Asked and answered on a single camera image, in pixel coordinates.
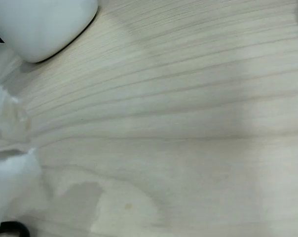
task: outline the white tissue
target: white tissue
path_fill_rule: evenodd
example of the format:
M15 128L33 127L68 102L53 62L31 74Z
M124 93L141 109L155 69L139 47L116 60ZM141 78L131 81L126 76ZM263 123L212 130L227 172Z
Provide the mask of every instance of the white tissue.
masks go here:
M0 86L0 139L26 142L29 129L26 111ZM45 208L47 199L41 182L35 149L1 151L0 223L9 209L19 216L29 209Z

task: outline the white mug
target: white mug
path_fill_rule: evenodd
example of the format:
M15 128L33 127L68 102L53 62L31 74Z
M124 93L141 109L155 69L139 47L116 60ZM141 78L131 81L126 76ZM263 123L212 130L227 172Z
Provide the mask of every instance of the white mug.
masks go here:
M0 0L0 42L28 62L42 61L91 22L97 0Z

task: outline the light wood surface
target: light wood surface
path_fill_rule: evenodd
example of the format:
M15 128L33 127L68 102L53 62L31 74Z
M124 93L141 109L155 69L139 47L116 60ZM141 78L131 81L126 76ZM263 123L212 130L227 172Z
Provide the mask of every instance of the light wood surface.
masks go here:
M298 237L298 1L100 6L41 64L0 45L53 198L20 220L38 237Z

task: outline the wet spot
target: wet spot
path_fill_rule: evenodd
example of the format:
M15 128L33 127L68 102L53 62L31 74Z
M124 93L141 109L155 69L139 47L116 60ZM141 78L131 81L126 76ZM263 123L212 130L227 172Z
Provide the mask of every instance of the wet spot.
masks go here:
M126 210L130 210L131 208L133 208L132 204L128 203L128 204L125 205Z

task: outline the white cup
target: white cup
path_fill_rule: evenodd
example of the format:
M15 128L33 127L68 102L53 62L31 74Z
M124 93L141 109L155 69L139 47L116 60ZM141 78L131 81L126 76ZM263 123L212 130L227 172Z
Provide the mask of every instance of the white cup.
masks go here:
M0 41L39 62L78 36L97 9L97 0L0 0Z

